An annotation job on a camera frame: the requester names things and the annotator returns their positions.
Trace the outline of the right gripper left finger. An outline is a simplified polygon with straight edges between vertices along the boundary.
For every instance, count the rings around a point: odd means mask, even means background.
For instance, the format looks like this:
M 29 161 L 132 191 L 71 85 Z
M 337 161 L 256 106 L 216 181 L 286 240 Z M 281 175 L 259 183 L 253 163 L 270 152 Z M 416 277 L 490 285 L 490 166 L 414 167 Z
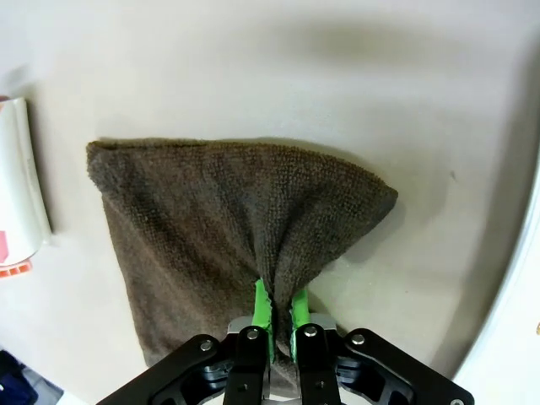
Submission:
M 261 404 L 273 359 L 272 311 L 258 280 L 253 316 L 231 322 L 223 340 L 192 337 L 100 403 L 209 404 L 218 398 L 224 404 Z

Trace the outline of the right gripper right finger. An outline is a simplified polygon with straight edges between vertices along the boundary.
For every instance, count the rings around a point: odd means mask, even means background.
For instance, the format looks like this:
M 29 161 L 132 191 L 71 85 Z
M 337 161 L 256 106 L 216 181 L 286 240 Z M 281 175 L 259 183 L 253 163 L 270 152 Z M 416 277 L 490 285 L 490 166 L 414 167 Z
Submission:
M 291 303 L 291 355 L 303 404 L 342 404 L 345 390 L 369 404 L 474 404 L 473 395 L 366 328 L 342 336 L 310 313 L 307 292 Z

